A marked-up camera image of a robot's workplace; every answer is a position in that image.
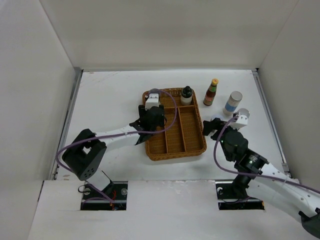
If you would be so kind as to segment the red ketchup bottle yellow cap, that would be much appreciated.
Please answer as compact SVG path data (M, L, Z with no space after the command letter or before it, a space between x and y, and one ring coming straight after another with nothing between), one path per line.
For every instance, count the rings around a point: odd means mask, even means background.
M208 87L204 96L204 100L203 100L204 105L211 106L213 104L214 98L217 93L218 83L219 83L219 80L217 78L213 78L211 80L210 86Z

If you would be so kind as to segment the black-cap glass salt bottle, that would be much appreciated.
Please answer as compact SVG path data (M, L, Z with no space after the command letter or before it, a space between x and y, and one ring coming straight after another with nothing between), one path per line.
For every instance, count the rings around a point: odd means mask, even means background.
M183 106L188 106L192 103L193 90L190 86L186 86L181 90L180 102Z

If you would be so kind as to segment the white-lid brown spice jar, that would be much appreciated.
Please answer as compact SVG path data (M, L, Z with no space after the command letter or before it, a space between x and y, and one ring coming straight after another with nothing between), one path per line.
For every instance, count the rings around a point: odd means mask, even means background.
M220 115L220 114L213 114L211 116L211 120L213 121L214 119L220 119L221 121L224 121L225 120L225 117Z

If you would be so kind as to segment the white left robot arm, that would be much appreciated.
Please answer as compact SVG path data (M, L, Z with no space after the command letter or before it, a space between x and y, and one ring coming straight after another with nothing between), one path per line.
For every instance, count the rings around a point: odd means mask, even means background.
M83 142L65 150L62 160L78 177L95 187L95 193L100 199L108 199L112 195L112 181L99 169L106 152L126 146L135 146L150 139L158 127L164 127L166 118L164 106L153 106L146 110L138 106L139 119L129 125L107 134L106 139L94 139Z

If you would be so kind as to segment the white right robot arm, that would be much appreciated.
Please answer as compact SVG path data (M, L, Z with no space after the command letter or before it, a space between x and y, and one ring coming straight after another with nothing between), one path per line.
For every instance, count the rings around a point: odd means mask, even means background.
M204 136L211 132L215 145L220 145L225 159L232 162L233 170L217 165L221 170L236 175L232 192L238 198L246 195L267 202L287 213L312 236L320 237L320 192L300 184L275 168L265 157L249 149L249 142L234 129L229 121L215 118L203 122Z

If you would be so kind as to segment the brown wicker divided basket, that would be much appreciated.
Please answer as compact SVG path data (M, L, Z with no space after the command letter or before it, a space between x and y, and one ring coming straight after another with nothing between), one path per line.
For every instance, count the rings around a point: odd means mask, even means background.
M145 142L146 155L152 161L201 155L207 150L207 143L196 94L192 94L189 105L182 105L181 87L165 88L164 91L159 93L159 101L164 106L167 122L156 130L169 129Z

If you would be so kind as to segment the blue-label white granule bottle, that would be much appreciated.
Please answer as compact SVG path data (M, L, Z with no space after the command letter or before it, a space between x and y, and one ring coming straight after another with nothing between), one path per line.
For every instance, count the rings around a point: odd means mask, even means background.
M228 98L228 100L222 110L223 113L226 116L232 115L235 112L236 108L238 107L238 105L242 99L243 99L243 95L241 92L233 91L230 94L230 96L229 96L229 98Z

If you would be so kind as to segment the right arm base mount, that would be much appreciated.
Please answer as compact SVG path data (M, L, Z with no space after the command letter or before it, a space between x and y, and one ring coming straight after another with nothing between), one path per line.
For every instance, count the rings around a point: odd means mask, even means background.
M217 205L221 211L264 210L262 200L248 196L243 185L236 180L219 179L215 181Z

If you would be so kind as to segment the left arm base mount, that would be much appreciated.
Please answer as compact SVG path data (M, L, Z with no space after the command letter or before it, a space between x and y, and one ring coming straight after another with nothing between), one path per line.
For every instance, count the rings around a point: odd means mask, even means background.
M81 194L81 211L125 211L127 209L128 182L114 181L102 192L113 202L110 202L88 183L78 187Z

